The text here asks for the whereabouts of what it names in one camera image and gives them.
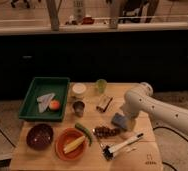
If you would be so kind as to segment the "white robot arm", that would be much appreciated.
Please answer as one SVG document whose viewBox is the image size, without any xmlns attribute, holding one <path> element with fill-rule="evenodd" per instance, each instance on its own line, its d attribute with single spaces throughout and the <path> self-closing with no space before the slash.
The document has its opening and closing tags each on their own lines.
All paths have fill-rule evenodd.
<svg viewBox="0 0 188 171">
<path fill-rule="evenodd" d="M 140 111 L 152 114 L 188 135 L 188 110 L 156 100 L 152 95 L 151 85 L 142 82 L 124 94 L 121 110 L 130 118 L 137 117 Z"/>
</svg>

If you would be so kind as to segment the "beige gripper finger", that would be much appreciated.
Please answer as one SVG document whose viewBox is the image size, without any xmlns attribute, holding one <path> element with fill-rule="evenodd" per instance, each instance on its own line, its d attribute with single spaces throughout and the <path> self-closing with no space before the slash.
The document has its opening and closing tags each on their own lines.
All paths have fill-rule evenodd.
<svg viewBox="0 0 188 171">
<path fill-rule="evenodd" d="M 133 131 L 136 125 L 136 120 L 134 118 L 127 120 L 127 128 L 129 131 Z"/>
</svg>

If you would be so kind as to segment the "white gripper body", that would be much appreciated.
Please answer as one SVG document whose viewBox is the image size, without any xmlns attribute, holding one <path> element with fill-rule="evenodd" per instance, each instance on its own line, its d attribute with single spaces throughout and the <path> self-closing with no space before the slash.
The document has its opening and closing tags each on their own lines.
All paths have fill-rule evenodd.
<svg viewBox="0 0 188 171">
<path fill-rule="evenodd" d="M 129 103 L 123 103 L 120 109 L 129 120 L 133 120 L 139 116 L 140 109 Z"/>
</svg>

